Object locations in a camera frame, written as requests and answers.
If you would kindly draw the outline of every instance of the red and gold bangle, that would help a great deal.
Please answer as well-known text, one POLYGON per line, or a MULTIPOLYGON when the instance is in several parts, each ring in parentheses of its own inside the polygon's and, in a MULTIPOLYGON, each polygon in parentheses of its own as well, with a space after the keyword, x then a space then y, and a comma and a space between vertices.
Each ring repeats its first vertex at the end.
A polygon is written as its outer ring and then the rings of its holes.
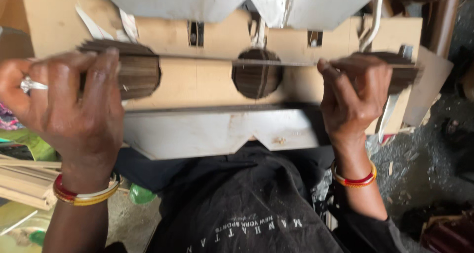
POLYGON ((114 174, 115 182, 107 189, 93 194, 77 194, 64 188, 62 185, 62 174, 60 174, 53 184, 56 197, 73 206, 89 206, 100 203, 111 197, 119 188, 120 176, 114 174))
POLYGON ((340 184, 344 185, 345 187, 348 188, 362 188, 367 185, 370 185, 375 181, 375 178, 377 177, 377 168, 375 167, 375 164, 370 161, 370 164, 372 165, 372 171, 370 174, 365 177, 364 179, 360 180, 349 180, 346 179, 336 172, 336 162, 333 161, 331 165, 331 171, 332 171, 332 177, 340 184))

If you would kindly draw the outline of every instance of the right hand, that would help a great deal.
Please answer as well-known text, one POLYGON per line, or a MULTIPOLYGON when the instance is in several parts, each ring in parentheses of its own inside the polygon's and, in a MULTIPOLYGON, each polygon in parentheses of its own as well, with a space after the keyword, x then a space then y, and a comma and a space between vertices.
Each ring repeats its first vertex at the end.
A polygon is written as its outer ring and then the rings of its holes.
POLYGON ((364 147, 365 129, 382 115, 387 101, 392 67, 356 53, 330 62, 320 59, 317 68, 324 79, 321 110, 333 147, 364 147))
POLYGON ((119 52, 66 53, 31 62, 0 64, 0 100, 19 121, 62 156, 63 184, 76 193, 107 188, 123 139, 124 110, 118 89, 119 52), (80 73, 87 72, 83 96, 80 73), (23 73, 48 90, 23 93, 23 73))

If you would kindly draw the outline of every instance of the silver ring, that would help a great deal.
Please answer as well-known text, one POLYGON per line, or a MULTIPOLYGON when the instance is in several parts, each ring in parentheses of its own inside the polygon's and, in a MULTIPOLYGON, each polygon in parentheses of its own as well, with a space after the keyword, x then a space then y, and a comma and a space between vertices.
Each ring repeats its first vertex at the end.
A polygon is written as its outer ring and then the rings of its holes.
POLYGON ((21 81, 20 88, 23 92, 28 92, 31 89, 48 90, 47 85, 33 81, 28 74, 25 74, 25 79, 21 81))

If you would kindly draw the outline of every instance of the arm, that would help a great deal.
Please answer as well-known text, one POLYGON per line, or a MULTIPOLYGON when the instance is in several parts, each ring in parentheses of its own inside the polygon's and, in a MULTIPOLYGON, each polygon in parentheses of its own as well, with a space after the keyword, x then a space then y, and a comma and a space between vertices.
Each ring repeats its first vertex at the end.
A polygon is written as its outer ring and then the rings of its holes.
MULTIPOLYGON (((378 58, 357 54, 330 63, 320 60, 317 67, 324 78, 321 110, 337 172, 347 179, 363 179, 371 171, 364 131, 382 114, 392 68, 378 58)), ((376 183, 359 189, 337 188, 343 206, 381 221, 388 218, 376 183)))
MULTIPOLYGON (((41 61, 11 60, 0 65, 0 100, 21 123, 62 156, 63 185, 88 194, 108 187, 123 136, 118 90, 118 50, 67 53, 41 61), (19 88, 26 72, 48 90, 19 88), (80 73, 87 72, 82 98, 80 73)), ((58 202, 43 252, 101 252, 108 229, 107 202, 76 207, 58 202)))

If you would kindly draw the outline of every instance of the white metal panel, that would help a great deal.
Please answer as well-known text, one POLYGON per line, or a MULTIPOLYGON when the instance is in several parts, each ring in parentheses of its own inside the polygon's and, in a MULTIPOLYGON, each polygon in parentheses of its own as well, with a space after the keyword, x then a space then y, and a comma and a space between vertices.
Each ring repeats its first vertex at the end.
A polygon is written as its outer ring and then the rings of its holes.
MULTIPOLYGON (((219 22, 245 0, 112 0, 128 14, 219 22)), ((252 0, 267 26, 332 30, 370 0, 252 0)))
POLYGON ((301 110, 132 113, 124 126, 125 142, 151 159, 232 154, 252 136, 269 150, 318 146, 301 110))

